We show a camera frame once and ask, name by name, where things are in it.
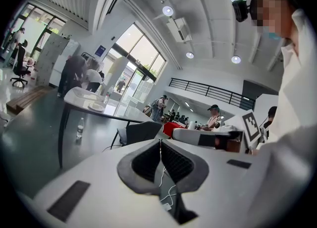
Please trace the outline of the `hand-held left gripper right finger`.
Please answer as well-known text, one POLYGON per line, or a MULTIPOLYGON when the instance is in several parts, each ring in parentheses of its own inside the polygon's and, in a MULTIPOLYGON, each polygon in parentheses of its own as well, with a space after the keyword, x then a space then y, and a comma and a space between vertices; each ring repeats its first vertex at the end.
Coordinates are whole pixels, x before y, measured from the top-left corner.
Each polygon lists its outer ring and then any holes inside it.
POLYGON ((162 144, 204 160, 209 173, 195 191, 181 199, 197 216, 182 228, 252 228, 256 226, 253 201, 263 181, 263 155, 256 156, 208 149, 172 139, 162 144))

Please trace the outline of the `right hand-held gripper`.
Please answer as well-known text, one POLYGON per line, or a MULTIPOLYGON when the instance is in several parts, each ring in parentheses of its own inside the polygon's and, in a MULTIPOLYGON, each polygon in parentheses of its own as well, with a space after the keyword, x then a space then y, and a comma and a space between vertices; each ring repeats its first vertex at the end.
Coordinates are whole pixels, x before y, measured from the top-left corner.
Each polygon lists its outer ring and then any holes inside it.
MULTIPOLYGON (((217 136, 233 137, 231 141, 239 142, 238 152, 248 152, 256 147, 261 131, 256 122, 253 110, 246 110, 241 115, 235 115, 224 122, 219 121, 214 132, 217 136)), ((191 145, 218 147, 218 139, 213 132, 176 128, 172 139, 191 145)))

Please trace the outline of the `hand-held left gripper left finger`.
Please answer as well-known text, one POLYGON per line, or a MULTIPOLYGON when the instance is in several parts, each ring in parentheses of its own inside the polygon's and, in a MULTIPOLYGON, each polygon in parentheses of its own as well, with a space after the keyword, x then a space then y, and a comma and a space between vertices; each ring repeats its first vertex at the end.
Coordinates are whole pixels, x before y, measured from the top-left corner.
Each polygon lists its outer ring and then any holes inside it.
POLYGON ((126 155, 153 140, 95 154, 46 184, 34 210, 48 228, 176 228, 158 196, 138 194, 119 177, 126 155))

